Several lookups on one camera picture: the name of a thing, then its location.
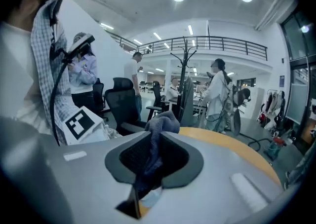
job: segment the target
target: desk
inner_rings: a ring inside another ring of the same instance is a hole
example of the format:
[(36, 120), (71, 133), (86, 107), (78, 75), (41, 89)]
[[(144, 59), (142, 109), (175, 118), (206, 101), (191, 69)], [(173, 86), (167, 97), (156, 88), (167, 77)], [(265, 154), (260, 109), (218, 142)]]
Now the desk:
[[(178, 98), (172, 98), (169, 100), (169, 111), (172, 110), (172, 105), (176, 105)], [(193, 98), (193, 109), (198, 111), (198, 127), (203, 127), (203, 114), (207, 110), (207, 106), (199, 106), (199, 98)]]
[(267, 176), (269, 176), (275, 183), (281, 185), (281, 182), (270, 166), (270, 164), (256, 151), (248, 147), (246, 144), (220, 133), (209, 131), (206, 129), (200, 128), (191, 128), (191, 127), (181, 127), (179, 135), (188, 136), (200, 141), (208, 142), (211, 144), (219, 145), (226, 147), (231, 151), (238, 154), (240, 157), (247, 160), (249, 163), (263, 171)]

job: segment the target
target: balcony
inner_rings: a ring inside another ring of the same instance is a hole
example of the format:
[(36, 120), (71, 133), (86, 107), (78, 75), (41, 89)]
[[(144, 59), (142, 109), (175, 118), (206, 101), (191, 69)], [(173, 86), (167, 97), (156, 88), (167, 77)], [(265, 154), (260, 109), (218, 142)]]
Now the balcony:
[(267, 47), (235, 38), (228, 37), (208, 37), (208, 36), (191, 36), (191, 37), (177, 37), (166, 40), (159, 40), (138, 46), (133, 42), (110, 33), (110, 36), (119, 45), (129, 53), (139, 51), (146, 56), (146, 54), (155, 54), (172, 51), (183, 50), (185, 41), (188, 40), (188, 48), (193, 47), (196, 50), (210, 50), (210, 51), (227, 51), (238, 54), (243, 54), (245, 57), (255, 57), (267, 61)]

